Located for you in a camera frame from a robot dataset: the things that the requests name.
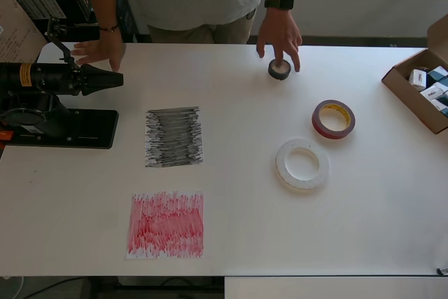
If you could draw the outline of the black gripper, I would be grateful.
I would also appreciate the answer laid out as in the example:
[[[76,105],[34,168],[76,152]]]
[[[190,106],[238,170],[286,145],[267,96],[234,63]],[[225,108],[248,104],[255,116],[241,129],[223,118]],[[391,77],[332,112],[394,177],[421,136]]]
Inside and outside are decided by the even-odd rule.
[[[120,86],[123,86],[123,75],[121,73],[99,69],[90,64],[70,66],[68,84],[70,95],[77,96],[82,94],[82,96],[88,96],[94,92]]]

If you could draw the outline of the person's right hand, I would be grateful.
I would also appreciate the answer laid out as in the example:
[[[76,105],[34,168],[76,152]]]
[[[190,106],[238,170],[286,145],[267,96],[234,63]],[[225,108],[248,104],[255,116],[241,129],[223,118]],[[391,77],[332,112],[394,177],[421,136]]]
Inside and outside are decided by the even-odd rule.
[[[76,43],[71,55],[78,57],[76,60],[78,65],[108,60],[111,70],[118,72],[124,51],[125,46],[118,30],[100,31],[98,40]]]

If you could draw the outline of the person's left hand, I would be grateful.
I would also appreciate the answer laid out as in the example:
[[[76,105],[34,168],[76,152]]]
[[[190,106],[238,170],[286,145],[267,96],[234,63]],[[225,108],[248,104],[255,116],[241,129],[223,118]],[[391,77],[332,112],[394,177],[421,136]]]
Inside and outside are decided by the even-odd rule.
[[[256,50],[258,56],[265,56],[265,46],[270,43],[277,63],[281,64],[284,53],[288,54],[296,72],[300,71],[299,49],[302,36],[290,11],[268,8],[260,26]]]

